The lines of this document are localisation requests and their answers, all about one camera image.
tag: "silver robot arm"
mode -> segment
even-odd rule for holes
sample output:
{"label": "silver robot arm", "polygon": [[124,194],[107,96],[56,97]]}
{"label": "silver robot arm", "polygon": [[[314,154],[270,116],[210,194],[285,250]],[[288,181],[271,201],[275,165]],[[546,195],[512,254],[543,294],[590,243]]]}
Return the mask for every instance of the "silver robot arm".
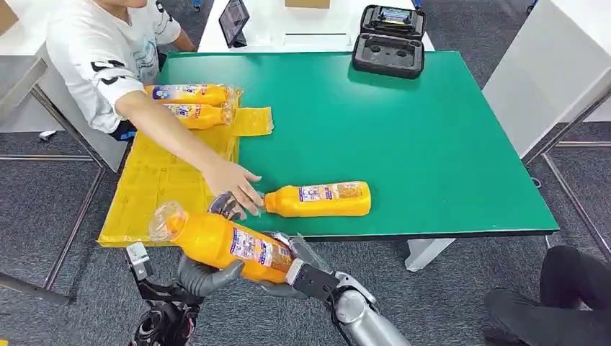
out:
{"label": "silver robot arm", "polygon": [[323,301],[331,313],[331,321],[348,345],[353,345],[352,339],[358,346],[411,346],[380,315],[374,305],[377,299],[345,272],[325,272],[296,259],[286,278],[294,289]]}

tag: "plastic bottle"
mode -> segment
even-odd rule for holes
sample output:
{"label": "plastic bottle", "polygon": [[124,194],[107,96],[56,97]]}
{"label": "plastic bottle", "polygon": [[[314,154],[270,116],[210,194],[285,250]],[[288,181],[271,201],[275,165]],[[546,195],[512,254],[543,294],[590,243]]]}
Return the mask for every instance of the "plastic bottle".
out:
{"label": "plastic bottle", "polygon": [[265,210],[287,218],[363,216],[371,209],[366,182],[340,182],[313,186],[285,186],[264,197]]}
{"label": "plastic bottle", "polygon": [[148,226],[153,241],[171,241],[192,260],[224,269],[244,261],[241,276],[284,283],[293,258],[276,239],[231,222],[218,214],[187,213],[177,202],[161,205]]}
{"label": "plastic bottle", "polygon": [[205,130],[216,125],[229,125],[231,111],[210,105],[166,105],[189,129]]}
{"label": "plastic bottle", "polygon": [[175,84],[175,85],[149,85],[144,88],[153,99],[168,103],[205,103],[211,106],[220,106],[228,99],[231,90],[217,84]]}

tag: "child's hand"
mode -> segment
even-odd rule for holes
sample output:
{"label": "child's hand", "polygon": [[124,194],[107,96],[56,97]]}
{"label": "child's hand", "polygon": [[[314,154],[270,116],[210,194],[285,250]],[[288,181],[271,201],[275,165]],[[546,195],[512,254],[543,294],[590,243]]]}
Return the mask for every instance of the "child's hand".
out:
{"label": "child's hand", "polygon": [[257,206],[263,206],[263,199],[250,182],[258,182],[261,177],[252,174],[239,164],[220,160],[213,169],[204,174],[204,179],[215,196],[231,191],[238,203],[248,209],[250,214],[259,215]]}

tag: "green table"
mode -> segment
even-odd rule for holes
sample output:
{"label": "green table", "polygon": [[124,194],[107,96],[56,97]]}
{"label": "green table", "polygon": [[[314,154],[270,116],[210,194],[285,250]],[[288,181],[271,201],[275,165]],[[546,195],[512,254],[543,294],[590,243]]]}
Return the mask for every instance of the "green table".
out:
{"label": "green table", "polygon": [[361,218],[250,217],[312,240],[543,235],[558,230],[459,53],[426,54],[417,80],[355,71],[348,53],[179,54],[162,84],[223,83],[271,106],[272,135],[242,138],[240,164],[284,185],[364,180]]}

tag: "gray carpet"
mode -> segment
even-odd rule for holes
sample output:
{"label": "gray carpet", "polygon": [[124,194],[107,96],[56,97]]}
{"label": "gray carpet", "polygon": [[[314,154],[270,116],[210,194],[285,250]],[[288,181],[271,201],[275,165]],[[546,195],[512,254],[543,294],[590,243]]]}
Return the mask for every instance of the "gray carpet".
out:
{"label": "gray carpet", "polygon": [[[188,0],[165,0],[166,8],[198,40],[207,16]],[[525,19],[528,0],[424,1],[438,50],[459,50],[483,86]],[[576,137],[611,141],[610,127],[580,127]],[[60,133],[49,143],[33,134],[0,134],[0,151],[79,150]],[[553,153],[592,217],[611,240],[611,162],[608,151]],[[570,244],[601,257],[575,210],[541,162],[531,169],[543,181],[541,193],[562,232],[554,244]],[[89,163],[0,164],[0,272],[41,283],[57,256],[64,234],[95,167]],[[76,294],[69,306],[55,306],[0,288],[0,339],[12,345],[124,345],[146,305],[141,302],[119,249],[95,243],[115,191],[117,177],[104,177],[92,207],[58,278],[55,289]],[[379,299],[380,310],[414,343],[491,345],[482,298],[496,286],[537,298],[542,237],[459,239],[418,273],[405,271],[394,242],[321,243],[316,250],[338,270],[361,280]],[[149,249],[156,279],[174,277],[179,250]],[[343,345],[323,308],[263,296],[240,280],[203,304],[192,345]]]}

